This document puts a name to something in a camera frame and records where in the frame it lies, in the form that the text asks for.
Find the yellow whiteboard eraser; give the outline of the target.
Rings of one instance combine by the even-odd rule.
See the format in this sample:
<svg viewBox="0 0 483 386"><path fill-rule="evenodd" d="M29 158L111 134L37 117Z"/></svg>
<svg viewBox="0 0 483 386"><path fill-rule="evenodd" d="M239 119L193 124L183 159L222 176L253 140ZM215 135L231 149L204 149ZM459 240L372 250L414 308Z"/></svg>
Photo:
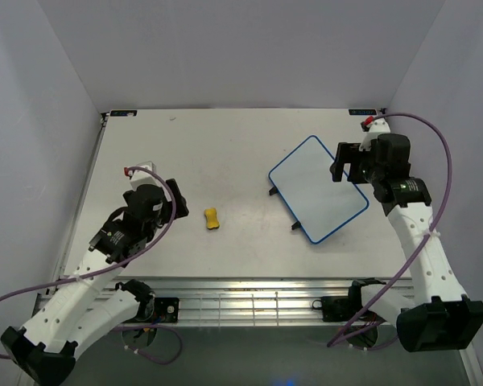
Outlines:
<svg viewBox="0 0 483 386"><path fill-rule="evenodd" d="M217 217L217 210L214 207L206 208L204 210L204 217L206 220L206 228L208 230L218 229L220 222Z"/></svg>

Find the blue framed small whiteboard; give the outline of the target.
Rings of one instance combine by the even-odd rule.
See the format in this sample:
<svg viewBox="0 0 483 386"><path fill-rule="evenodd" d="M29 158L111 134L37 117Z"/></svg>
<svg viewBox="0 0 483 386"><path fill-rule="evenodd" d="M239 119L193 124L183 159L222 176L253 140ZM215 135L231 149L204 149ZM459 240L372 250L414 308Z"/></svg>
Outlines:
<svg viewBox="0 0 483 386"><path fill-rule="evenodd" d="M268 173L278 195L310 243L319 244L369 207L369 200L353 183L332 181L334 157L311 135Z"/></svg>

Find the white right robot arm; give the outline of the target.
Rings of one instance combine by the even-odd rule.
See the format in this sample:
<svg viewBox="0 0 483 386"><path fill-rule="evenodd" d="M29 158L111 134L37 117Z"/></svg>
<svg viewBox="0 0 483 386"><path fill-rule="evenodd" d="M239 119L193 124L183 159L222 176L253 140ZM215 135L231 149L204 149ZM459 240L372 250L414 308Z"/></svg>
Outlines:
<svg viewBox="0 0 483 386"><path fill-rule="evenodd" d="M349 182L372 186L399 239L414 288L414 297L405 298L391 282L356 280L347 300L350 320L375 313L395 327L409 352L463 350L483 324L483 302L470 299L452 271L435 230L428 189L410 175L410 150L406 136L392 133L337 147L333 181L341 180L347 166Z"/></svg>

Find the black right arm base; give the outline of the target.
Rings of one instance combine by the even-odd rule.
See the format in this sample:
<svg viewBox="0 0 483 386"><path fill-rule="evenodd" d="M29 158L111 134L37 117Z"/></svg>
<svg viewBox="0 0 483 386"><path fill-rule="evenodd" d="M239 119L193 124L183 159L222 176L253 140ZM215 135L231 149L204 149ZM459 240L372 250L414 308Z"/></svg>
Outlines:
<svg viewBox="0 0 483 386"><path fill-rule="evenodd" d="M312 309L321 312L324 322L348 322L361 308L348 296L323 296L312 301Z"/></svg>

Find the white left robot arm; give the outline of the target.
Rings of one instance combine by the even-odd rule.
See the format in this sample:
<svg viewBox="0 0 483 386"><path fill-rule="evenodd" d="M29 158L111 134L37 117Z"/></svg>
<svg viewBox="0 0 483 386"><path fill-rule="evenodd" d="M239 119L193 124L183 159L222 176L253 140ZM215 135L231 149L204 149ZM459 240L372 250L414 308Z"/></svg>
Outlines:
<svg viewBox="0 0 483 386"><path fill-rule="evenodd" d="M60 385L79 357L98 339L126 322L155 321L155 295L150 286L129 280L96 308L101 291L145 253L168 225L188 214L175 180L134 173L131 189L89 242L68 284L21 327L8 327L0 340L9 357L38 385Z"/></svg>

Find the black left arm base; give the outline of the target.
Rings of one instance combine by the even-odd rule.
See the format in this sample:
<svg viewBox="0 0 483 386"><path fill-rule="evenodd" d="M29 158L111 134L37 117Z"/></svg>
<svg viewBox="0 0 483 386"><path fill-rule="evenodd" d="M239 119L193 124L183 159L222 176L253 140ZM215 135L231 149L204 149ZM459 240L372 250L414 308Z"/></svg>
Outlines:
<svg viewBox="0 0 483 386"><path fill-rule="evenodd" d="M153 298L146 309L147 322L177 323L179 320L179 298Z"/></svg>

